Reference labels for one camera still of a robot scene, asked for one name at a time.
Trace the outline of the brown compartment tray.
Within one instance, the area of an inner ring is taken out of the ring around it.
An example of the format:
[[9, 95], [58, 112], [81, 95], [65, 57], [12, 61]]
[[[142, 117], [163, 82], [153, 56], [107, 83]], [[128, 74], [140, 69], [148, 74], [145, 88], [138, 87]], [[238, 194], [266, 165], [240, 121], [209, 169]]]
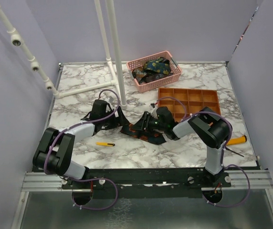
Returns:
[[180, 122], [187, 114], [196, 113], [204, 107], [220, 114], [217, 91], [183, 88], [159, 88], [158, 106], [165, 106], [172, 113], [176, 122]]

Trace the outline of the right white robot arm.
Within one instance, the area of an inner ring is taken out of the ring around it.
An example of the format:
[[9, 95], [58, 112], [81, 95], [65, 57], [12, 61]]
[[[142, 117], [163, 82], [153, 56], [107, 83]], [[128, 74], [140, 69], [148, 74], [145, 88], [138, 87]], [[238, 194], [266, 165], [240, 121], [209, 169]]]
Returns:
[[207, 172], [203, 174], [203, 181], [209, 187], [219, 183], [224, 150], [231, 138], [232, 125], [210, 108], [204, 107], [199, 112], [183, 117], [180, 122], [175, 121], [167, 107], [154, 108], [151, 113], [144, 112], [141, 119], [131, 126], [131, 130], [156, 145], [165, 142], [163, 135], [176, 141], [196, 133], [207, 147]]

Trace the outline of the black orange floral tie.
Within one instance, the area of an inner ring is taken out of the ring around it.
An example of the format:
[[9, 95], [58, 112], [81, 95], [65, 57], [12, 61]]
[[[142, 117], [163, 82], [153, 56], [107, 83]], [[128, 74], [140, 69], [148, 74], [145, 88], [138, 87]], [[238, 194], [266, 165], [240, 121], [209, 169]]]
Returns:
[[154, 145], [161, 145], [166, 142], [162, 133], [157, 131], [134, 130], [132, 127], [133, 124], [124, 125], [122, 126], [120, 132]]

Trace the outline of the pink perforated plastic basket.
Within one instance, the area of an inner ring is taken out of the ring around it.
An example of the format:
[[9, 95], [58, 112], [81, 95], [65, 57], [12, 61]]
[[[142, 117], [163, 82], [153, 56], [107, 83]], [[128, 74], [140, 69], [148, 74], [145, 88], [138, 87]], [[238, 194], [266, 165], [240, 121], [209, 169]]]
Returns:
[[182, 69], [168, 51], [129, 61], [126, 66], [140, 93], [175, 83], [182, 74]]

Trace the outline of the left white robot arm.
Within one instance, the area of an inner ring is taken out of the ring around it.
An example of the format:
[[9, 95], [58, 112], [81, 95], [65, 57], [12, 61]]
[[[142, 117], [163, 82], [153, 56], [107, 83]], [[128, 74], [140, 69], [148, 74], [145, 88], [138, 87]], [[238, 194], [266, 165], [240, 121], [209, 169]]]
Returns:
[[89, 168], [72, 160], [74, 145], [101, 130], [128, 124], [120, 106], [112, 109], [108, 102], [96, 99], [92, 110], [77, 124], [61, 130], [49, 127], [44, 131], [32, 164], [46, 174], [70, 177], [78, 188], [84, 188], [89, 184], [86, 174]]

